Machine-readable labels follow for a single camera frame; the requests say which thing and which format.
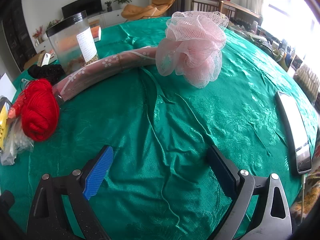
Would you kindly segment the small dark potted plant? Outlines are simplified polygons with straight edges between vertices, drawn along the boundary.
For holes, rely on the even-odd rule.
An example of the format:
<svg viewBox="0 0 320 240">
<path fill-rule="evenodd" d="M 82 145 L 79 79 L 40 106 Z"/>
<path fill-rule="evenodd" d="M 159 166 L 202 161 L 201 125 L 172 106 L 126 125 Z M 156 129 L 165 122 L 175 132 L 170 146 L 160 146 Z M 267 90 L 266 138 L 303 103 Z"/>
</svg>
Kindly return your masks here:
<svg viewBox="0 0 320 240">
<path fill-rule="evenodd" d="M 112 9 L 112 1 L 107 1 L 104 4 L 106 5 L 107 12 L 111 12 L 113 10 Z"/>
</svg>

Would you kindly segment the pink mesh bath loofah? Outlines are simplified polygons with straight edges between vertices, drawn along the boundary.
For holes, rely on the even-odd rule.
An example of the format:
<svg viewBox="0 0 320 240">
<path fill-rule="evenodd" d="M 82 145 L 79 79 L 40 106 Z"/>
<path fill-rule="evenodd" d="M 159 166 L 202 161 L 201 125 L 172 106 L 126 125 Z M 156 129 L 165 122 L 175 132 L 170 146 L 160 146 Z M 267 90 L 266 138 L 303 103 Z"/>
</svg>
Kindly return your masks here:
<svg viewBox="0 0 320 240">
<path fill-rule="evenodd" d="M 196 88 L 215 81 L 222 67 L 228 23 L 228 17 L 218 11 L 173 13 L 156 50 L 159 74 L 183 76 Z"/>
</svg>

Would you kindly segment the black television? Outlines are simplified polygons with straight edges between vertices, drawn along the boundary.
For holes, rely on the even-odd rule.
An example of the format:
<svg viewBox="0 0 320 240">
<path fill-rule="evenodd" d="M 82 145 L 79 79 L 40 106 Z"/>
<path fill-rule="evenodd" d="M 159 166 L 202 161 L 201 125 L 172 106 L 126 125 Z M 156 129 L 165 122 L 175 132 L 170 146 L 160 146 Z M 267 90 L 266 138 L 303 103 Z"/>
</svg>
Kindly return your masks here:
<svg viewBox="0 0 320 240">
<path fill-rule="evenodd" d="M 101 0 L 77 0 L 61 8 L 63 18 L 85 11 L 87 16 L 103 10 Z"/>
</svg>

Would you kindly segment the yellow blue packet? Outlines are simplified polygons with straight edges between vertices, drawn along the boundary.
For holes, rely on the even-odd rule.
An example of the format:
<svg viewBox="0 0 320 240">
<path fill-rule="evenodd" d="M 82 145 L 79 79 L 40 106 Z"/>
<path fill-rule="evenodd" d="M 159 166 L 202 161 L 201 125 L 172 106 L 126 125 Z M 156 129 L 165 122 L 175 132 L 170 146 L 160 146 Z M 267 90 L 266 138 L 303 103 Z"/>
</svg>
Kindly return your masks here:
<svg viewBox="0 0 320 240">
<path fill-rule="evenodd" d="M 4 148 L 4 141 L 8 134 L 9 126 L 7 124 L 8 113 L 11 107 L 11 102 L 4 96 L 1 96 L 1 114 L 0 114 L 0 147 L 1 151 Z"/>
</svg>

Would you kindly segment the red yarn ball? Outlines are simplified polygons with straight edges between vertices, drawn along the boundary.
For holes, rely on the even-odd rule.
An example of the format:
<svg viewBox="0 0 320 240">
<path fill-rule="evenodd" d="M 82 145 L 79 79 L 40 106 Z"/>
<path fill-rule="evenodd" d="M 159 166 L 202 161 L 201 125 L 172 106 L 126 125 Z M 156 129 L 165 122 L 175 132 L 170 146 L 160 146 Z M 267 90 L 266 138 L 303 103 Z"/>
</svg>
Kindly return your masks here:
<svg viewBox="0 0 320 240">
<path fill-rule="evenodd" d="M 46 79 L 29 82 L 22 92 L 22 128 L 34 141 L 45 141 L 55 132 L 60 108 Z"/>
</svg>

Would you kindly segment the clear jar black lid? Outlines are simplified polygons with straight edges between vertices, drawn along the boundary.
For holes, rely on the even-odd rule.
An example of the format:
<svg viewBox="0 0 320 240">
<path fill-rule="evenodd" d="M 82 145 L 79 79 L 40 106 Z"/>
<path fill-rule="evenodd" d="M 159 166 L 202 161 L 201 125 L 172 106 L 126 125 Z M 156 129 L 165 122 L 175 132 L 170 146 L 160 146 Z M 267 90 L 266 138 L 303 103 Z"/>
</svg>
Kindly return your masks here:
<svg viewBox="0 0 320 240">
<path fill-rule="evenodd" d="M 53 25 L 46 34 L 67 75 L 99 60 L 85 11 Z"/>
</svg>

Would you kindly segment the cotton swab bag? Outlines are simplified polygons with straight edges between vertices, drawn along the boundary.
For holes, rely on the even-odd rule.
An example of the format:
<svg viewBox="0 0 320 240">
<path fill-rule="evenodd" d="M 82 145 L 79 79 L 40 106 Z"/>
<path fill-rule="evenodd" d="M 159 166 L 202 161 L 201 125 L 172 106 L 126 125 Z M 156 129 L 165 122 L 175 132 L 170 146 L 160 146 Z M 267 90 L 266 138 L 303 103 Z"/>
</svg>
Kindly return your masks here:
<svg viewBox="0 0 320 240">
<path fill-rule="evenodd" d="M 1 146 L 1 165 L 14 165 L 18 154 L 24 151 L 32 152 L 33 149 L 34 141 L 25 135 L 22 120 L 17 118 L 10 124 L 3 146 Z"/>
</svg>

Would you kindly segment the pink floral rolled tube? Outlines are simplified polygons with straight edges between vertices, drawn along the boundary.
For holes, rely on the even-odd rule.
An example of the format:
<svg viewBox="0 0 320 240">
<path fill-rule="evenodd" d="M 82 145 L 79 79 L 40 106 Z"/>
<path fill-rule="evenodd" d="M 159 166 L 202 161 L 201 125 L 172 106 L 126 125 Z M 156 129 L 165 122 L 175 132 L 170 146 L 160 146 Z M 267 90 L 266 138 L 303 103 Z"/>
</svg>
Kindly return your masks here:
<svg viewBox="0 0 320 240">
<path fill-rule="evenodd" d="M 122 71 L 155 64 L 156 47 L 123 51 L 85 65 L 53 86 L 59 105 L 72 99 L 90 86 Z"/>
</svg>

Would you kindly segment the orange rocking lounge chair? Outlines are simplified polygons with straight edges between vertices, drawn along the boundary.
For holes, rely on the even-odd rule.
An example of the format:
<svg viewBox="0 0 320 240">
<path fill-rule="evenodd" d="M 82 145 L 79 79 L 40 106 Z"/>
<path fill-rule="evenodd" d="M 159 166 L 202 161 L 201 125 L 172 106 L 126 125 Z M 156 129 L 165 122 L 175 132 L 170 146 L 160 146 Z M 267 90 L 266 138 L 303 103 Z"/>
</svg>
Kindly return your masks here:
<svg viewBox="0 0 320 240">
<path fill-rule="evenodd" d="M 175 1 L 176 0 L 151 0 L 151 4 L 147 7 L 127 4 L 122 10 L 121 16 L 127 21 L 158 18 L 163 16 Z"/>
</svg>

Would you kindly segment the black knitted item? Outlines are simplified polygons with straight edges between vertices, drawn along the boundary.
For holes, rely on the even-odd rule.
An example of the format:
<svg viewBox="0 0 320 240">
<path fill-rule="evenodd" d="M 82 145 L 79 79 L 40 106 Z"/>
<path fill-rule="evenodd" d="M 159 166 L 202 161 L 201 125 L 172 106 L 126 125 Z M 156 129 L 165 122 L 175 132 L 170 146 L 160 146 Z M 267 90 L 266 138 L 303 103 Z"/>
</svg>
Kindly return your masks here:
<svg viewBox="0 0 320 240">
<path fill-rule="evenodd" d="M 28 74 L 34 79 L 46 79 L 53 86 L 65 75 L 65 71 L 60 64 L 49 64 L 42 67 L 34 64 L 28 68 Z"/>
</svg>

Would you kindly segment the orange book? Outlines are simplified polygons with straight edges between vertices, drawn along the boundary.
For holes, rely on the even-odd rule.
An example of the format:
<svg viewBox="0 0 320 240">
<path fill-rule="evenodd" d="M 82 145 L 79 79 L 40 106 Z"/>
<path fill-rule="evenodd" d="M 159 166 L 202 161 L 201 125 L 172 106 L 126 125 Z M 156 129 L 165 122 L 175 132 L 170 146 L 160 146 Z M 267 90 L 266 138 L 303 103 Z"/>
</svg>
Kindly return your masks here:
<svg viewBox="0 0 320 240">
<path fill-rule="evenodd" d="M 101 27 L 99 25 L 91 28 L 91 33 L 92 33 L 94 42 L 98 42 L 101 40 Z"/>
</svg>

